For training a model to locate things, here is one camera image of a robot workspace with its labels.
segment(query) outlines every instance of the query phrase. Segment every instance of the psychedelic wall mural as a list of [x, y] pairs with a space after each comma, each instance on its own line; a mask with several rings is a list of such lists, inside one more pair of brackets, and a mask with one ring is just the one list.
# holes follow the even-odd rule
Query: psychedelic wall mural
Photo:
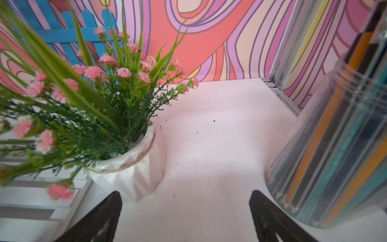
[[323, 77], [348, 50], [373, 5], [373, 0], [321, 1], [283, 89], [300, 108], [305, 107]]
[[[107, 1], [113, 12], [117, 27], [122, 29], [122, 14], [130, 41], [136, 43], [140, 33], [140, 6], [138, 0], [70, 0], [80, 21], [83, 10], [93, 13], [98, 26], [103, 26], [101, 16]], [[35, 15], [33, 28], [50, 29], [52, 16], [46, 16], [39, 7], [49, 3], [61, 26], [66, 28], [62, 12], [68, 11], [64, 0], [9, 0], [22, 19]], [[141, 0], [144, 21], [144, 51], [156, 55], [167, 43], [168, 50], [176, 38], [179, 25], [186, 20], [182, 31], [187, 35], [175, 52], [175, 58], [185, 67], [189, 76], [197, 76], [200, 81], [219, 81], [267, 77], [276, 55], [281, 37], [288, 23], [295, 0]], [[28, 8], [23, 14], [22, 8]], [[0, 29], [2, 36], [7, 30]], [[64, 57], [60, 44], [54, 44]], [[18, 66], [1, 56], [1, 64], [26, 82], [33, 80]], [[22, 87], [12, 77], [0, 71], [1, 81], [10, 88], [23, 92]]]

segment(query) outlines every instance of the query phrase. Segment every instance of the white shelf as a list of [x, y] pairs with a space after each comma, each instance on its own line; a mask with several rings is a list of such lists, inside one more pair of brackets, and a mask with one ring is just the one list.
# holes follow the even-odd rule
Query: white shelf
[[[257, 241], [251, 192], [269, 198], [264, 166], [296, 120], [260, 79], [201, 83], [154, 119], [167, 147], [164, 179], [123, 205], [116, 242]], [[92, 183], [74, 224], [108, 194]], [[329, 230], [301, 225], [321, 242], [384, 242], [387, 216], [374, 213]]]

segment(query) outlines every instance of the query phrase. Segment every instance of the artificial flower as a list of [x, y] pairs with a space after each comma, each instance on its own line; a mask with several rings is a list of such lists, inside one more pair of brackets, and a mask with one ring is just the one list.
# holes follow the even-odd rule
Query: artificial flower
[[35, 80], [36, 80], [36, 81], [41, 81], [41, 80], [44, 80], [44, 79], [46, 79], [46, 78], [47, 78], [46, 74], [44, 74], [44, 73], [42, 73], [42, 72], [37, 72], [37, 73], [35, 74]]
[[129, 43], [129, 44], [128, 44], [128, 47], [129, 47], [130, 50], [131, 50], [133, 53], [135, 53], [135, 54], [137, 54], [137, 52], [138, 52], [139, 49], [140, 49], [136, 44], [132, 44], [132, 43]]
[[139, 78], [140, 78], [141, 81], [146, 82], [146, 83], [150, 83], [151, 82], [151, 79], [149, 78], [148, 74], [140, 71], [138, 73], [138, 75], [139, 75]]
[[86, 70], [86, 66], [83, 65], [73, 65], [73, 67], [78, 74], [83, 74]]
[[35, 97], [43, 93], [43, 88], [45, 87], [45, 83], [41, 81], [32, 81], [27, 89], [26, 94], [29, 97]]
[[132, 75], [132, 73], [130, 72], [130, 70], [128, 68], [119, 68], [117, 70], [117, 74], [120, 77], [130, 77]]
[[52, 148], [53, 144], [54, 139], [52, 137], [52, 132], [46, 129], [35, 140], [35, 151], [38, 153], [47, 154]]
[[106, 29], [104, 29], [103, 27], [99, 27], [94, 30], [94, 34], [104, 35], [105, 31]]
[[192, 80], [192, 84], [196, 86], [196, 88], [199, 87], [199, 79], [195, 76]]
[[73, 198], [71, 191], [66, 185], [53, 184], [47, 187], [47, 193], [54, 200], [70, 201]]
[[32, 125], [31, 116], [19, 116], [16, 120], [16, 123], [12, 126], [12, 133], [18, 138], [21, 139], [24, 137], [28, 131], [32, 130], [34, 126]]
[[86, 70], [85, 70], [85, 76], [89, 79], [93, 79], [93, 78], [96, 78], [96, 77], [99, 77], [101, 75], [101, 69], [97, 66], [89, 66]]

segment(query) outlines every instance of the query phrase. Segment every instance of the flower arrangement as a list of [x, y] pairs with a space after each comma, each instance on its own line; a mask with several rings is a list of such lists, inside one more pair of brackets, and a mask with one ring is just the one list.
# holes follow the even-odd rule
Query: flower arrangement
[[85, 64], [71, 66], [3, 1], [0, 13], [0, 21], [39, 67], [35, 70], [0, 39], [17, 60], [8, 57], [35, 76], [27, 85], [0, 67], [26, 88], [26, 95], [21, 95], [0, 84], [0, 134], [10, 131], [17, 138], [0, 140], [0, 157], [27, 157], [23, 164], [0, 167], [0, 185], [17, 176], [36, 177], [42, 170], [52, 169], [57, 174], [72, 168], [68, 179], [47, 188], [53, 199], [71, 199], [72, 181], [79, 171], [130, 150], [157, 110], [199, 85], [194, 78], [168, 86], [175, 79], [186, 78], [185, 70], [172, 59], [185, 33], [180, 39], [177, 35], [164, 57], [161, 50], [153, 57], [142, 52], [142, 27], [138, 44], [129, 42], [125, 26], [120, 33], [111, 24], [107, 33], [105, 28], [96, 28], [94, 33], [106, 53], [95, 64], [71, 9], [80, 46], [77, 56]]

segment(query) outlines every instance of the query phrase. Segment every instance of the pink flower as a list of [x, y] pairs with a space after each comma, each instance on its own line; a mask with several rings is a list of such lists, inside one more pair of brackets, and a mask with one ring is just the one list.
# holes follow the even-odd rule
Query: pink flower
[[101, 75], [101, 69], [97, 66], [89, 66], [85, 70], [85, 76], [89, 79], [99, 77]]
[[35, 151], [42, 154], [47, 154], [52, 148], [53, 144], [54, 139], [52, 137], [52, 133], [50, 130], [46, 129], [35, 140]]
[[104, 29], [103, 27], [99, 27], [94, 30], [94, 34], [104, 35], [105, 31], [106, 29]]
[[153, 67], [157, 64], [156, 59], [151, 55], [148, 55], [146, 60]]
[[151, 64], [149, 64], [148, 62], [146, 61], [140, 61], [141, 64], [142, 64], [142, 69], [145, 71], [145, 72], [150, 72], [151, 70], [153, 70], [153, 66]]
[[73, 65], [73, 67], [78, 74], [83, 74], [86, 70], [86, 66], [82, 65]]
[[120, 32], [119, 34], [118, 34], [118, 36], [120, 36], [121, 38], [123, 38], [123, 32]]
[[52, 95], [60, 103], [66, 103], [67, 102], [66, 96], [63, 94], [63, 92], [57, 86], [54, 87], [54, 91], [52, 92]]
[[27, 89], [26, 94], [29, 97], [35, 97], [43, 93], [43, 88], [45, 87], [45, 83], [41, 81], [33, 81], [31, 82]]
[[105, 62], [107, 65], [118, 64], [118, 61], [107, 53], [103, 54], [103, 56], [99, 59], [99, 62]]
[[128, 47], [130, 48], [130, 50], [133, 52], [133, 53], [137, 53], [139, 51], [139, 47], [135, 44], [132, 44], [132, 43], [129, 43], [128, 44]]
[[[117, 33], [117, 30], [114, 30], [114, 33], [116, 34], [116, 33]], [[112, 35], [112, 34], [111, 34], [111, 30], [108, 31], [108, 35]]]
[[71, 191], [66, 185], [53, 184], [47, 187], [47, 193], [54, 200], [70, 201], [73, 198]]
[[199, 87], [199, 79], [196, 76], [193, 78], [192, 84], [196, 86], [196, 88]]
[[[77, 91], [78, 90], [78, 83], [76, 81], [74, 81], [73, 79], [65, 79], [64, 80], [69, 86], [71, 89], [73, 89], [74, 91]], [[60, 103], [66, 103], [67, 102], [67, 97], [63, 94], [63, 92], [60, 90], [59, 87], [55, 86], [54, 87], [54, 91], [52, 93], [52, 95], [54, 96], [54, 98], [60, 102]]]
[[73, 79], [64, 79], [64, 81], [73, 89], [74, 91], [78, 90], [78, 83]]
[[185, 72], [184, 68], [179, 68], [177, 73], [181, 74], [183, 79], [186, 78], [187, 73]]
[[141, 53], [141, 60], [142, 61], [145, 61], [147, 58], [146, 54], [145, 53]]
[[172, 60], [172, 66], [178, 70], [180, 68], [180, 63], [178, 60], [174, 59]]
[[46, 78], [47, 78], [46, 74], [41, 73], [41, 72], [37, 72], [36, 75], [35, 75], [35, 80], [36, 81], [41, 81], [41, 80], [44, 80]]
[[16, 123], [13, 124], [12, 127], [12, 133], [18, 138], [21, 139], [23, 136], [33, 129], [34, 126], [32, 125], [32, 120], [29, 115], [27, 116], [20, 116]]
[[117, 70], [117, 74], [120, 77], [130, 77], [132, 75], [132, 73], [130, 72], [130, 70], [128, 68], [119, 68]]
[[140, 71], [138, 73], [138, 75], [139, 75], [139, 78], [140, 78], [141, 81], [146, 82], [146, 83], [150, 83], [151, 82], [151, 79], [149, 78], [148, 74], [143, 73], [143, 72]]

